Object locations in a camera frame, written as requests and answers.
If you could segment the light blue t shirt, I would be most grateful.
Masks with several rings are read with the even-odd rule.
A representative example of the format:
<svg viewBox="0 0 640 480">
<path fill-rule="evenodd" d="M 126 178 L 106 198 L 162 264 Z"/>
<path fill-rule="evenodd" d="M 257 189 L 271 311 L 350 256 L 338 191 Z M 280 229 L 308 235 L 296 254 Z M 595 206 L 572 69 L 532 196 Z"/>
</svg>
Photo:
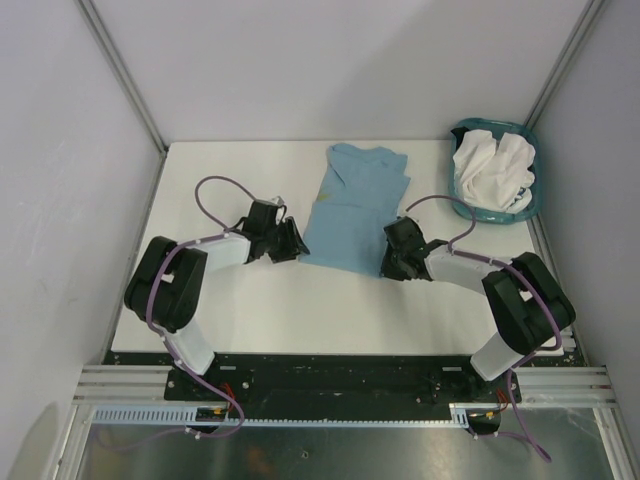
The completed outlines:
<svg viewBox="0 0 640 480">
<path fill-rule="evenodd" d="M 378 277 L 384 227 L 396 219 L 410 178 L 408 156 L 384 147 L 338 143 L 327 149 L 327 170 L 303 241 L 305 264 Z"/>
</svg>

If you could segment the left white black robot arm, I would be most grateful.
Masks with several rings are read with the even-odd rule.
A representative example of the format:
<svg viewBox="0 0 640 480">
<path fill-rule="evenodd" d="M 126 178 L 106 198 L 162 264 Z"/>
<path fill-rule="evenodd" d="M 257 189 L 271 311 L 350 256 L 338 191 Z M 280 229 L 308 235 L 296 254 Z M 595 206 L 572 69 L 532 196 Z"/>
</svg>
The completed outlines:
<svg viewBox="0 0 640 480">
<path fill-rule="evenodd" d="M 159 335 L 176 365 L 189 372 L 186 387 L 197 398 L 214 397 L 220 374 L 215 353 L 195 315 L 204 277 L 268 256 L 273 263 L 308 254 L 293 217 L 280 197 L 255 200 L 249 212 L 221 234 L 182 244 L 163 236 L 147 246 L 124 294 L 125 307 Z"/>
</svg>

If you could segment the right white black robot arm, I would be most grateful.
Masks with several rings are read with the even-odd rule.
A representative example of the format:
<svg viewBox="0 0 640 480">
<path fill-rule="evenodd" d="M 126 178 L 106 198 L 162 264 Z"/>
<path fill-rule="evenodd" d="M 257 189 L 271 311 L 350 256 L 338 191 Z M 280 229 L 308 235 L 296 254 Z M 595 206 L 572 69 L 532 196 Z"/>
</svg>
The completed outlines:
<svg viewBox="0 0 640 480">
<path fill-rule="evenodd" d="M 473 369 L 461 376 L 469 399 L 486 400 L 499 376 L 546 342 L 554 342 L 552 350 L 562 346 L 561 331 L 576 320 L 576 311 L 537 254 L 525 252 L 506 261 L 456 249 L 444 240 L 427 242 L 409 217 L 388 224 L 384 233 L 382 277 L 447 283 L 486 297 L 497 332 L 471 356 Z"/>
</svg>

